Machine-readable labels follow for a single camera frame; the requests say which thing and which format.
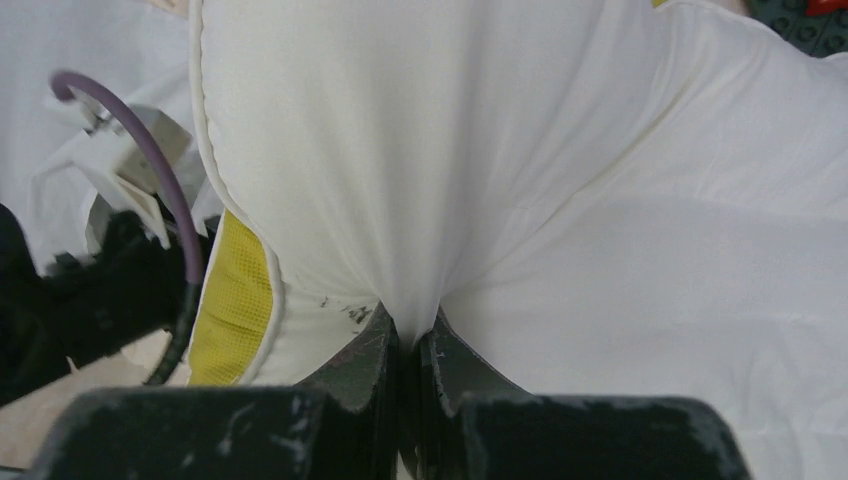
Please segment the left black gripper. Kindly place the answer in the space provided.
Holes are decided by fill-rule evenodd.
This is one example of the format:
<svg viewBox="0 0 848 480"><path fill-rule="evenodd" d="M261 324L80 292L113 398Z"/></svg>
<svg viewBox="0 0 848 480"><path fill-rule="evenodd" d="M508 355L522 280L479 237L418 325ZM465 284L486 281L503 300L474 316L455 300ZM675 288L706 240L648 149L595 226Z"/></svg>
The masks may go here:
<svg viewBox="0 0 848 480"><path fill-rule="evenodd" d="M170 380L187 350L211 240L195 227L172 163L190 137L162 111L129 105L103 86L82 92L108 117L86 132L83 157L111 210L101 247L60 253L36 271L23 229L1 212L1 401L11 404L158 330L169 340L147 377Z"/></svg>

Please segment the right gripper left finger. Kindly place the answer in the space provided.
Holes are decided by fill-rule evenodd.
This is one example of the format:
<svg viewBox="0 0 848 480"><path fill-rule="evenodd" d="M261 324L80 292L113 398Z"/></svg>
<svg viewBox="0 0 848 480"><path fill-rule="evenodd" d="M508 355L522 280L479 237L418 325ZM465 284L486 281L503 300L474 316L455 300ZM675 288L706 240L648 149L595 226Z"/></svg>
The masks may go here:
<svg viewBox="0 0 848 480"><path fill-rule="evenodd" d="M364 328L297 383L322 394L309 479L395 479L398 454L399 338L379 304Z"/></svg>

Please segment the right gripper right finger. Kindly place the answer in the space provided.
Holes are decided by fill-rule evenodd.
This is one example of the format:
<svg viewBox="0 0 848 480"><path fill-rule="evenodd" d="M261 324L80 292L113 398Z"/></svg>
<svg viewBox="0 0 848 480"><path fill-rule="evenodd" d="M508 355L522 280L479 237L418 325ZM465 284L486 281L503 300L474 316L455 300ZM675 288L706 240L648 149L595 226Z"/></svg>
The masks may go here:
<svg viewBox="0 0 848 480"><path fill-rule="evenodd" d="M498 372L454 331L440 309L417 344L415 457L418 479L483 479L486 449L475 401L526 391Z"/></svg>

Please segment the white pillow yellow edge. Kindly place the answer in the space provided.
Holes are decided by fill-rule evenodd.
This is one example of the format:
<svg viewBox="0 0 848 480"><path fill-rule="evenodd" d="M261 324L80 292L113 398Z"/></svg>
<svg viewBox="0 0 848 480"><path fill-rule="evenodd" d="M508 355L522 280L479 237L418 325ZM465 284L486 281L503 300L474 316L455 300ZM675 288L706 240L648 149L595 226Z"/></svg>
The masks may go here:
<svg viewBox="0 0 848 480"><path fill-rule="evenodd" d="M195 1L221 232L194 385L383 305L539 393L681 395L757 479L847 475L847 57L704 1Z"/></svg>

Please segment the white ruffled pillowcase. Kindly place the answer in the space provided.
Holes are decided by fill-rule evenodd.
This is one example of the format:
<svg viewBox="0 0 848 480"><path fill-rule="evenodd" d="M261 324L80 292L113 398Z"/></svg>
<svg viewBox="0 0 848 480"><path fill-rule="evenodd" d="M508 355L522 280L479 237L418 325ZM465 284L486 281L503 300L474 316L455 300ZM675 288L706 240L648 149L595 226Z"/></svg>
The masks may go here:
<svg viewBox="0 0 848 480"><path fill-rule="evenodd" d="M18 219L34 263L84 255L94 187L72 157L108 117L82 92L50 82L72 71L129 105L159 109L194 129L189 22L147 1L5 1L1 5L1 201Z"/></svg>

